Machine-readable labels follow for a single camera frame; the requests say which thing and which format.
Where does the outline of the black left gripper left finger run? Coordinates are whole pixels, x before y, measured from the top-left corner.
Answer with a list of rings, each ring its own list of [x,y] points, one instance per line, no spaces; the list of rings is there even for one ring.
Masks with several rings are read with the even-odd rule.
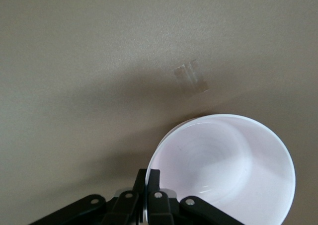
[[[146,169],[138,171],[132,189],[107,201],[98,194],[83,197],[33,225],[137,225],[142,222]]]

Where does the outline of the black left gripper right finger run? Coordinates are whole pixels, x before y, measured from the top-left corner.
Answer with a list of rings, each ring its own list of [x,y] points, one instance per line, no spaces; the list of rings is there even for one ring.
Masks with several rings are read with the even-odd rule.
[[[160,171],[151,169],[148,178],[148,224],[150,225],[237,225],[238,220],[196,196],[178,201],[159,187]]]

